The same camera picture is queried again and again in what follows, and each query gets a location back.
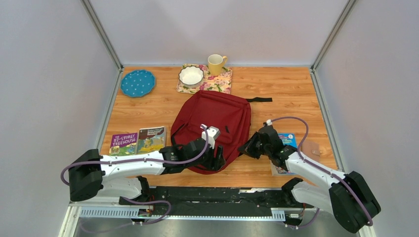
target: book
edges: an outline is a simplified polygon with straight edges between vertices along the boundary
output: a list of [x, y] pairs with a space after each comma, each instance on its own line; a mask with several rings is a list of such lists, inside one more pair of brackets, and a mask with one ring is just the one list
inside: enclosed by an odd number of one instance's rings
[[158, 151], [166, 146], [166, 127], [142, 128], [138, 133], [136, 154]]
[[[295, 140], [295, 135], [293, 133], [278, 133], [279, 138], [282, 140], [282, 143], [286, 146], [286, 145], [290, 145], [293, 146], [295, 148], [297, 148], [297, 141]], [[287, 175], [287, 174], [293, 174], [289, 171], [286, 171], [280, 167], [276, 167], [274, 166], [274, 164], [272, 164], [271, 162], [271, 170], [272, 170], [272, 175], [276, 176], [276, 175]]]
[[129, 156], [135, 154], [137, 133], [112, 135], [109, 154], [113, 156]]

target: beige round object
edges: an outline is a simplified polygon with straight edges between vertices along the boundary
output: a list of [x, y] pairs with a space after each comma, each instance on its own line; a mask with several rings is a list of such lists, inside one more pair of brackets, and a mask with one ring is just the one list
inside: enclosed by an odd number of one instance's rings
[[189, 66], [182, 69], [179, 73], [179, 80], [188, 88], [199, 86], [204, 79], [204, 71], [195, 66]]

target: floral tray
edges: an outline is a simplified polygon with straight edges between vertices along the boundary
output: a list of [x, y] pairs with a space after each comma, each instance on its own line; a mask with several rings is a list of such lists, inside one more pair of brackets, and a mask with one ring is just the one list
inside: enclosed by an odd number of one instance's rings
[[188, 88], [178, 80], [176, 90], [181, 93], [195, 94], [198, 90], [214, 90], [230, 94], [231, 78], [233, 77], [233, 69], [230, 67], [223, 67], [223, 72], [219, 76], [211, 76], [206, 65], [199, 64], [184, 64], [182, 67], [196, 66], [204, 71], [204, 79], [202, 83], [195, 88]]

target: wooden table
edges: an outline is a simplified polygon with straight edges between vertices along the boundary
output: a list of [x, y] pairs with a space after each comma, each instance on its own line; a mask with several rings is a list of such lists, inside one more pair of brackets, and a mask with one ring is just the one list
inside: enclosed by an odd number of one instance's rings
[[[191, 94], [176, 91], [180, 67], [126, 67], [124, 75], [146, 69], [156, 77], [156, 87], [142, 98], [129, 98], [119, 90], [109, 120], [101, 154], [108, 154], [113, 134], [138, 132], [140, 128], [166, 126], [170, 142], [171, 125], [183, 103]], [[297, 116], [310, 126], [308, 140], [320, 144], [320, 162], [336, 169], [335, 159], [307, 68], [234, 67], [231, 86], [233, 95], [243, 98], [272, 97], [271, 103], [251, 103], [250, 136], [263, 122], [282, 116]], [[274, 122], [280, 133], [294, 133], [297, 142], [305, 126], [293, 119]], [[240, 156], [217, 174], [201, 175], [190, 170], [170, 175], [144, 175], [151, 186], [202, 187], [281, 187], [292, 175], [272, 176], [270, 161], [263, 156], [253, 159]]]

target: scalloped plate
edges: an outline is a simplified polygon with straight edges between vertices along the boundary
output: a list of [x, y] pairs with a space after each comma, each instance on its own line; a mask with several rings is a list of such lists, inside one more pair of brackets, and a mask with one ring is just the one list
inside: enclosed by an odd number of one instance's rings
[[126, 96], [142, 97], [154, 88], [156, 78], [147, 70], [135, 70], [122, 79], [121, 90]]

